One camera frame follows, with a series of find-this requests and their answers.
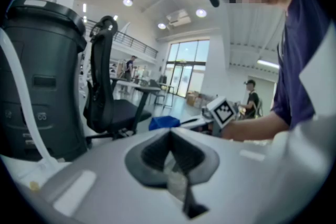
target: fluorescent light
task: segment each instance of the fluorescent light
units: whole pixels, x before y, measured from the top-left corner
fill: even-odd
[[[267,61],[263,61],[263,60],[258,60],[257,63],[260,64],[260,65],[269,66],[269,67],[273,67],[273,68],[277,68],[277,69],[280,68],[280,66],[275,64],[275,63],[267,62]]]
[[[157,26],[158,26],[159,29],[162,29],[162,30],[166,29],[165,24],[158,24]]]
[[[203,10],[203,9],[198,9],[198,10],[196,11],[196,15],[197,15],[199,18],[204,18],[204,17],[207,15],[207,13],[206,13],[206,11]]]
[[[130,7],[130,6],[133,5],[133,1],[131,1],[131,0],[124,0],[123,3],[124,3],[124,5],[127,6],[127,7]]]

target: person in black shirt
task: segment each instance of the person in black shirt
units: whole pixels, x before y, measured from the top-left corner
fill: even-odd
[[[246,89],[250,92],[248,95],[247,105],[241,105],[246,110],[244,119],[254,119],[256,116],[256,108],[259,104],[259,96],[256,93],[254,87],[256,82],[252,79],[246,82]]]
[[[125,71],[125,78],[127,81],[131,81],[132,79],[132,69],[133,69],[133,62],[135,61],[136,56],[132,56],[131,60],[126,63],[126,71]]]
[[[133,62],[135,61],[136,58],[137,58],[137,57],[133,55],[133,56],[131,57],[131,60],[129,60],[129,61],[126,63],[126,70],[125,70],[124,78],[125,78],[127,81],[131,81],[131,80],[132,80]],[[124,92],[125,94],[128,94],[128,92],[127,92],[127,87],[126,87],[126,86],[122,86],[122,87],[121,87],[121,92]]]

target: window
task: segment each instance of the window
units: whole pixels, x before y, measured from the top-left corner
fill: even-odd
[[[178,44],[172,44],[170,47],[168,62],[176,60],[177,50],[178,50]]]
[[[196,62],[206,62],[209,53],[209,40],[200,40],[197,45]]]
[[[196,40],[171,45],[165,75],[171,93],[186,97],[188,91],[200,92],[203,84],[209,40]]]
[[[197,41],[180,43],[176,61],[195,61]]]

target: glass door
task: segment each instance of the glass door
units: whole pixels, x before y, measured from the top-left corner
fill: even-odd
[[[175,66],[174,68],[173,78],[172,78],[172,83],[171,83],[171,86],[174,87],[174,92],[173,92],[174,94],[177,94],[177,90],[179,88],[182,69],[183,69],[182,66]]]
[[[192,71],[192,66],[183,67],[180,84],[178,85],[177,95],[181,97],[186,97]]]

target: man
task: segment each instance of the man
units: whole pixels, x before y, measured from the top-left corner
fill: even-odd
[[[133,69],[133,62],[136,60],[136,56],[132,56],[131,57],[131,60],[129,60],[127,63],[126,63],[126,70],[125,70],[125,74],[124,74],[124,78],[127,80],[127,81],[131,81],[132,80],[132,69]],[[125,94],[128,94],[127,92],[127,87],[126,86],[122,86],[121,87],[121,92],[124,92]]]
[[[133,62],[136,60],[136,56],[132,56],[131,60],[126,63],[126,71],[125,71],[125,78],[127,81],[131,81],[132,79],[132,69],[133,69]]]
[[[244,119],[254,119],[256,116],[256,108],[259,104],[259,96],[254,89],[255,86],[256,82],[252,79],[248,80],[246,83],[246,90],[250,92],[248,95],[247,105],[240,105],[246,110]]]
[[[232,2],[275,5],[286,12],[283,44],[279,52],[279,80],[272,112],[263,118],[229,123],[223,138],[244,140],[272,139],[298,123],[311,119],[314,109],[299,80],[299,74],[321,44],[330,18],[317,0],[229,0]]]

